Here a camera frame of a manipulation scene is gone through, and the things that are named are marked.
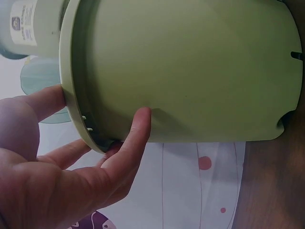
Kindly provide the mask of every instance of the finger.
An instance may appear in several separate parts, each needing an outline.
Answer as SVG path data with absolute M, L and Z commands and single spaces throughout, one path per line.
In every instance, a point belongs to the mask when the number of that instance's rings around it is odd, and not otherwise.
M 138 169 L 136 168 L 134 171 L 132 171 L 127 180 L 122 184 L 108 199 L 107 201 L 101 206 L 101 208 L 106 208 L 112 204 L 115 204 L 122 199 L 126 198 L 132 188 L 132 184 L 134 182 L 134 179 L 138 173 Z
M 151 132 L 151 110 L 141 108 L 134 115 L 129 135 L 120 151 L 106 160 L 103 168 L 112 183 L 121 183 L 141 162 Z
M 47 87 L 30 95 L 16 97 L 16 99 L 31 106 L 39 122 L 60 111 L 66 105 L 61 85 Z
M 121 148 L 121 146 L 123 145 L 122 142 L 115 142 L 114 144 L 112 144 L 108 150 L 108 152 L 104 155 L 104 157 L 97 163 L 97 167 L 100 168 L 102 166 L 102 164 L 104 164 L 104 162 L 106 160 L 108 160 L 110 157 L 112 157 L 113 155 L 115 155 Z
M 40 162 L 57 165 L 61 169 L 67 169 L 78 161 L 84 154 L 90 151 L 90 147 L 83 140 L 77 140 L 63 147 L 55 149 L 44 156 L 37 157 Z
M 103 206 L 123 181 L 140 164 L 151 129 L 151 110 L 140 109 L 134 116 L 131 132 L 118 153 L 101 168 L 87 167 L 64 170 L 56 188 L 77 201 L 65 205 L 67 215 L 76 209 L 90 212 Z

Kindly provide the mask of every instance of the white surface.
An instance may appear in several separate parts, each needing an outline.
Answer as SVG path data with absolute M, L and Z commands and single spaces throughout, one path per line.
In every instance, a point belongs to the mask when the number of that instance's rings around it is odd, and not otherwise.
M 36 5 L 37 0 L 21 0 L 13 3 L 10 12 L 10 35 L 15 44 L 37 46 L 34 32 Z
M 0 99 L 23 95 L 24 62 L 0 56 Z M 79 138 L 72 123 L 40 124 L 40 129 L 40 155 Z M 100 212 L 117 229 L 229 229 L 244 150 L 245 143 L 148 144 L 129 196 Z M 205 156 L 212 166 L 200 170 L 198 158 Z M 93 166 L 100 158 L 91 151 L 70 169 Z

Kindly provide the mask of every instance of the green plastic container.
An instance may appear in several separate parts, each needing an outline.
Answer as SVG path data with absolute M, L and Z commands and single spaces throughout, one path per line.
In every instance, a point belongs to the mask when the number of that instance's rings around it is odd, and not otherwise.
M 278 137 L 302 84 L 298 31 L 275 0 L 73 0 L 60 37 L 71 118 L 102 151 L 152 108 L 151 142 Z

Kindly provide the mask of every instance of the teal object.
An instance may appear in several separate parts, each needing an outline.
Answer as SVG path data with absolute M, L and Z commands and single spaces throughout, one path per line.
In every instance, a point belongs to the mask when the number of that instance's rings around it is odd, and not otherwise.
M 31 59 L 24 65 L 20 74 L 21 87 L 25 94 L 32 94 L 45 87 L 60 84 L 58 59 L 40 58 Z M 42 123 L 59 124 L 70 122 L 67 108 L 46 118 Z

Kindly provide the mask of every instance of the wooden table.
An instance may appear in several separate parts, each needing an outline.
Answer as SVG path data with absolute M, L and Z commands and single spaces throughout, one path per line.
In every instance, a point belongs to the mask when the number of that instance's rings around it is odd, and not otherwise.
M 295 18 L 305 53 L 305 0 L 287 0 L 286 4 Z M 233 228 L 305 228 L 305 83 L 285 133 L 273 141 L 246 145 Z

